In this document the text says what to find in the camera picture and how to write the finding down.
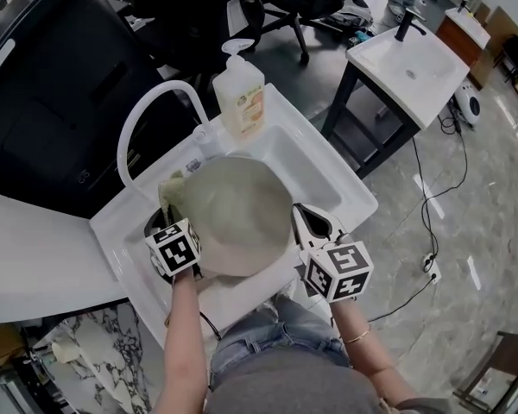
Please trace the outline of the white curved counter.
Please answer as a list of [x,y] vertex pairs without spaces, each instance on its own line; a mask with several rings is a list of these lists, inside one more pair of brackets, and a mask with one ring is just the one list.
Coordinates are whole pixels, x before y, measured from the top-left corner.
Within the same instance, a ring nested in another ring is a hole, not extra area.
[[0,195],[0,323],[125,296],[88,220]]

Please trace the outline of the orange dish soap pump bottle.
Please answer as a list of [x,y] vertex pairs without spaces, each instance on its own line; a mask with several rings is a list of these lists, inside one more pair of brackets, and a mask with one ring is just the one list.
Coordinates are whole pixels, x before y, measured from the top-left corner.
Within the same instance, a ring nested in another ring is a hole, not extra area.
[[228,55],[225,70],[212,81],[221,121],[234,140],[253,135],[264,124],[264,74],[239,55],[251,39],[231,39],[221,50]]

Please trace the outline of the person's blue jeans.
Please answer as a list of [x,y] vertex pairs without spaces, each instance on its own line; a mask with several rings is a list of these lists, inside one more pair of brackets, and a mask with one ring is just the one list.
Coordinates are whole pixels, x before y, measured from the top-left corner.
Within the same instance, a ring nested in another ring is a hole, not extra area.
[[221,337],[211,358],[210,387],[221,385],[244,361],[272,350],[304,350],[348,367],[343,343],[330,324],[285,295],[273,298],[274,308],[253,310]]

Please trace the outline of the white square sink basin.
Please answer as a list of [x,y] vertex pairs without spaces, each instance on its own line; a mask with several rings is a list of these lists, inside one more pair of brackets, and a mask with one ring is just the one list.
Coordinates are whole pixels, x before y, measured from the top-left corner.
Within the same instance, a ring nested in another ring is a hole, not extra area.
[[396,28],[346,52],[346,58],[426,129],[463,83],[470,68],[435,34],[411,27],[404,40]]

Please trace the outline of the beige frying pan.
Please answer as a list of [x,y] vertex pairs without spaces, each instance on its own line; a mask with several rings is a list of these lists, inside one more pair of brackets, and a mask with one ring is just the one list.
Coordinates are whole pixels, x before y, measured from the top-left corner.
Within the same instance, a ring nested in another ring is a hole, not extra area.
[[247,278],[287,250],[293,199],[263,162],[243,156],[208,161],[183,187],[183,215],[196,231],[199,266]]

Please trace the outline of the black grey backpack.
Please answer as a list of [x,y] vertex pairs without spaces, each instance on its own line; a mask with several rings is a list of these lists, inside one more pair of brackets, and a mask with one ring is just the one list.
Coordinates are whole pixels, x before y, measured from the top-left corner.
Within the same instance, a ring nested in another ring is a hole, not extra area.
[[367,28],[374,19],[370,7],[364,0],[353,0],[346,3],[341,10],[328,16],[325,21],[342,30],[350,30]]

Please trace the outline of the white gooseneck faucet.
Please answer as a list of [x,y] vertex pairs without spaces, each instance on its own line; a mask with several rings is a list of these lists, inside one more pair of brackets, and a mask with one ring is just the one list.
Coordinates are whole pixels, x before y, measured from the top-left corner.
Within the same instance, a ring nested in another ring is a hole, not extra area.
[[194,107],[200,121],[200,125],[194,130],[197,143],[201,147],[211,146],[215,148],[217,146],[215,144],[217,137],[213,133],[211,122],[205,113],[205,109],[201,103],[198,93],[190,84],[182,80],[169,80],[158,84],[146,92],[129,113],[123,125],[117,144],[117,171],[120,179],[122,180],[125,187],[132,193],[139,194],[146,199],[148,199],[147,194],[139,188],[139,186],[130,176],[128,168],[128,149],[130,138],[134,128],[136,127],[141,115],[145,112],[145,110],[159,96],[168,91],[182,91],[189,97],[191,105]]

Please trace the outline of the black faucet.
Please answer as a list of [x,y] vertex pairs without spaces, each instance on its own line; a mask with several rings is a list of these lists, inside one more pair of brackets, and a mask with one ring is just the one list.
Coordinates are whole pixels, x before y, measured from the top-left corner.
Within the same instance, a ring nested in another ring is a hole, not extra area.
[[407,31],[413,27],[417,29],[421,35],[426,35],[426,31],[420,26],[414,25],[414,20],[420,20],[424,22],[426,19],[420,15],[417,11],[407,8],[404,16],[401,19],[401,24],[395,34],[395,39],[399,42],[403,42]]

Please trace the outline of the white ceramic sink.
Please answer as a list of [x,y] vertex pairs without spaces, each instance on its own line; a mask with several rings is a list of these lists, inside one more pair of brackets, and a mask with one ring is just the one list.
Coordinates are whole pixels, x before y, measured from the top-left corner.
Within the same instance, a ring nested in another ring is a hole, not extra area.
[[[268,166],[293,201],[333,213],[348,232],[377,209],[378,202],[320,132],[272,85],[264,89],[265,126],[242,144],[234,142],[216,117],[210,122],[221,154],[242,153]],[[90,221],[114,274],[138,316],[158,343],[167,333],[172,288],[155,271],[144,241],[144,227],[159,209],[157,186],[176,172],[189,177],[206,158],[191,136],[150,164]],[[293,280],[299,249],[290,245],[271,266],[246,279],[199,281],[199,307],[222,330],[255,309]]]

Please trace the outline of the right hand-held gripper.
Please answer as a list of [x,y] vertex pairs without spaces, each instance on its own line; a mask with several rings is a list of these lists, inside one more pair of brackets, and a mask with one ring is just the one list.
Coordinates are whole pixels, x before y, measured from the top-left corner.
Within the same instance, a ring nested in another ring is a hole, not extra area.
[[374,264],[362,241],[336,243],[347,233],[336,216],[316,206],[293,204],[291,222],[295,242],[303,249],[307,285],[328,303],[365,291]]

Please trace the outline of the green scouring sponge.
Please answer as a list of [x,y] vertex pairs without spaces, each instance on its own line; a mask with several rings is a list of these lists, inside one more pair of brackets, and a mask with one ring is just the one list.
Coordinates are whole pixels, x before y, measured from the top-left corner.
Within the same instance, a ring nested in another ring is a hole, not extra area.
[[167,226],[187,217],[184,187],[183,177],[172,177],[158,185],[159,203]]

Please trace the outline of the person's grey shirt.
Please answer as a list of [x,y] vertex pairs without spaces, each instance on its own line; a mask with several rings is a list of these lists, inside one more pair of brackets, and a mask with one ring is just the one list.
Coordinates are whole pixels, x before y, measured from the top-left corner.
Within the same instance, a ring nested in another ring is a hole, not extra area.
[[363,374],[327,355],[275,348],[216,376],[204,414],[452,414],[442,398],[412,398],[393,407]]

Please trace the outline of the paper cup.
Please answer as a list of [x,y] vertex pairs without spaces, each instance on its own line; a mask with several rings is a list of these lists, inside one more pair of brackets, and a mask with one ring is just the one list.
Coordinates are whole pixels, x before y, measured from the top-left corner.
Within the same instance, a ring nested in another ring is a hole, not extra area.
[[51,343],[51,349],[60,363],[76,361],[80,357],[79,347],[71,339],[60,339]]

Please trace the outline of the dark wooden table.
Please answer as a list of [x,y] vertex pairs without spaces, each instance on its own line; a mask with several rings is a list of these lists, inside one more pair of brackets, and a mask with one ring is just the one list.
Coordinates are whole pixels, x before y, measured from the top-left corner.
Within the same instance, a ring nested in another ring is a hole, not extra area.
[[518,414],[518,334],[497,332],[453,396],[470,414]]

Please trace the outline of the person's right forearm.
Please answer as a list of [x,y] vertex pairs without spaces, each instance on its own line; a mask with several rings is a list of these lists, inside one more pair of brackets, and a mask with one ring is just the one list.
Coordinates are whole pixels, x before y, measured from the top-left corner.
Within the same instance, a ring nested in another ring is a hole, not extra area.
[[378,395],[393,407],[416,398],[418,393],[397,371],[357,303],[346,299],[330,307],[351,365],[370,380]]

